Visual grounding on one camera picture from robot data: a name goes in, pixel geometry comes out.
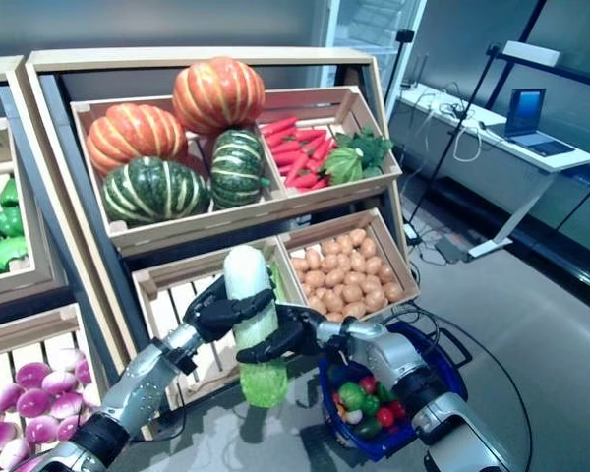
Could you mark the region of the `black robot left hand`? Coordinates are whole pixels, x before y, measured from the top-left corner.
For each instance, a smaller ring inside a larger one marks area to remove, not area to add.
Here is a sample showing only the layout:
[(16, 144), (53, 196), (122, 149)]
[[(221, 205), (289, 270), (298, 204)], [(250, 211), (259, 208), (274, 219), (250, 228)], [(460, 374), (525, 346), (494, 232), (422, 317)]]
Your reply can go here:
[(241, 300), (230, 300), (221, 275), (192, 301), (184, 322), (196, 330), (203, 343), (211, 343), (221, 339), (235, 325), (259, 314), (274, 300), (271, 288)]

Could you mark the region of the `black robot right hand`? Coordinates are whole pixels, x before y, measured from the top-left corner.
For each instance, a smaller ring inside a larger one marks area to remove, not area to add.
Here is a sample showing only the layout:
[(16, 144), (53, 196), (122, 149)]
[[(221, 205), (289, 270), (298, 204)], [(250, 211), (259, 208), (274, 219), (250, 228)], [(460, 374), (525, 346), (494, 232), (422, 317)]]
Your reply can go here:
[(287, 352), (314, 355), (321, 351), (317, 330), (326, 317), (302, 305), (277, 304), (278, 327), (260, 343), (236, 354), (242, 364), (263, 364), (280, 358)]

